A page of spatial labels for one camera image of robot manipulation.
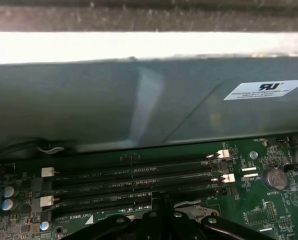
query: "electrolytic capacitor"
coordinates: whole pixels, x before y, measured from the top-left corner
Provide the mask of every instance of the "electrolytic capacitor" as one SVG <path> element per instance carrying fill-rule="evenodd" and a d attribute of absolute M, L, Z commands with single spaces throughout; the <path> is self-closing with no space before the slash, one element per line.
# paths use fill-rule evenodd
<path fill-rule="evenodd" d="M 9 211 L 11 209 L 14 209 L 17 205 L 17 201 L 14 199 L 5 199 L 2 203 L 1 203 L 1 209 L 4 211 Z"/>
<path fill-rule="evenodd" d="M 4 188 L 4 190 L 3 190 L 3 192 L 2 192 L 2 196 L 4 198 L 9 198 L 9 197 L 11 197 L 13 195 L 16 195 L 16 191 L 15 191 L 14 187 L 12 187 L 12 186 L 6 186 Z"/>
<path fill-rule="evenodd" d="M 46 231 L 48 230 L 50 227 L 49 222 L 43 221 L 42 223 L 40 223 L 40 230 L 41 231 Z"/>

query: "white label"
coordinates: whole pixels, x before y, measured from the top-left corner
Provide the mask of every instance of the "white label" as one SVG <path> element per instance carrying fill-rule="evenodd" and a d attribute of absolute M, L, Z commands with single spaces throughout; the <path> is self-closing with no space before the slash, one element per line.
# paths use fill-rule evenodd
<path fill-rule="evenodd" d="M 84 225 L 93 224 L 93 215 L 88 219 Z"/>
<path fill-rule="evenodd" d="M 224 100 L 282 97 L 297 87 L 298 80 L 241 83 Z"/>

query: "black cable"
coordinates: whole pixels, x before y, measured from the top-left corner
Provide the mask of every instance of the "black cable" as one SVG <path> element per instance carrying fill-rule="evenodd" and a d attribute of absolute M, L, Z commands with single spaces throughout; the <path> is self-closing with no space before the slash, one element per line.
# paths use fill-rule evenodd
<path fill-rule="evenodd" d="M 51 143 L 47 140 L 44 139 L 35 139 L 35 140 L 30 140 L 26 142 L 21 142 L 21 143 L 15 143 L 12 145 L 8 145 L 6 147 L 0 147 L 0 157 L 18 152 L 20 150 L 24 150 L 27 148 L 34 148 L 34 147 L 40 147 L 43 149 L 49 148 Z"/>

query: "wire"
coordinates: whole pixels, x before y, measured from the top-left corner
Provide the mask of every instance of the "wire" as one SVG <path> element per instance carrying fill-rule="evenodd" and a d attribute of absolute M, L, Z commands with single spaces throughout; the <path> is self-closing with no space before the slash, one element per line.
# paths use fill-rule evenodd
<path fill-rule="evenodd" d="M 38 148 L 39 151 L 45 153 L 45 154 L 55 154 L 59 151 L 63 151 L 65 148 L 61 146 L 57 146 L 56 143 L 53 143 L 51 141 L 42 139 L 42 138 L 17 138 L 19 139 L 30 139 L 28 141 L 23 141 L 15 144 L 10 145 L 0 145 L 0 158 L 15 153 L 21 150 L 29 149 L 29 148 Z"/>

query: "green circuit board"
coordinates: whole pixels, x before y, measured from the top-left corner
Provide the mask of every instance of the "green circuit board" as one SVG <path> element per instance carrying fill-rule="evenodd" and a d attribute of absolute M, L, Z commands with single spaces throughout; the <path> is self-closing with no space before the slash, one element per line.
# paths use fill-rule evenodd
<path fill-rule="evenodd" d="M 59 240 L 110 215 L 148 211 L 152 191 L 274 239 L 298 240 L 298 169 L 286 139 L 2 163 L 0 240 Z"/>

